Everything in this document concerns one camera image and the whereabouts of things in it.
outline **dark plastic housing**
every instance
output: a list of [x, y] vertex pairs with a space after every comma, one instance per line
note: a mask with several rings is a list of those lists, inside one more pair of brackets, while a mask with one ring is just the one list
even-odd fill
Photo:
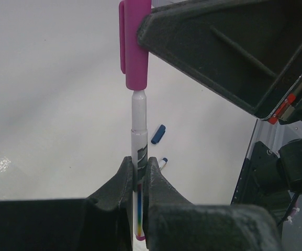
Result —
[[302, 95], [302, 0], [155, 8], [138, 42], [260, 119], [271, 117], [290, 93]]

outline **white surface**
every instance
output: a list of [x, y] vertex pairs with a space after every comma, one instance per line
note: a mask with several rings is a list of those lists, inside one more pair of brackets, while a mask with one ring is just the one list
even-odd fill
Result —
[[[154, 56], [146, 94], [163, 175], [193, 203], [228, 204], [255, 119]], [[97, 190], [131, 154], [131, 95], [118, 1], [0, 1], [0, 199]]]

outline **pink marker end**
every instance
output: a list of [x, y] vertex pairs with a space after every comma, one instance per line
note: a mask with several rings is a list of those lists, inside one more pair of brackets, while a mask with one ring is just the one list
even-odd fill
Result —
[[145, 236], [136, 236], [136, 239], [139, 240], [139, 241], [144, 241]]

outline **marker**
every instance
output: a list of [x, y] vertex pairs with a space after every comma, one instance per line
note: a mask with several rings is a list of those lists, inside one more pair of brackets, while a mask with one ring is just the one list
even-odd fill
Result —
[[120, 68], [132, 94], [131, 156], [133, 163], [133, 210], [136, 239], [145, 239], [142, 229], [143, 182], [147, 157], [146, 95], [148, 51], [137, 44], [137, 30], [151, 13], [151, 0], [123, 0], [119, 4]]
[[167, 162], [168, 162], [167, 158], [163, 158], [162, 160], [158, 161], [158, 165], [159, 165], [160, 170], [162, 170], [165, 167]]

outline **pink marker cap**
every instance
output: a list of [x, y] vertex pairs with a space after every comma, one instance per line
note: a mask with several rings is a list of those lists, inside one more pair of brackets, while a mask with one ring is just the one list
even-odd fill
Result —
[[137, 30], [151, 13], [151, 0], [123, 0], [119, 4], [120, 68], [126, 87], [144, 90], [147, 86], [149, 53], [137, 43]]

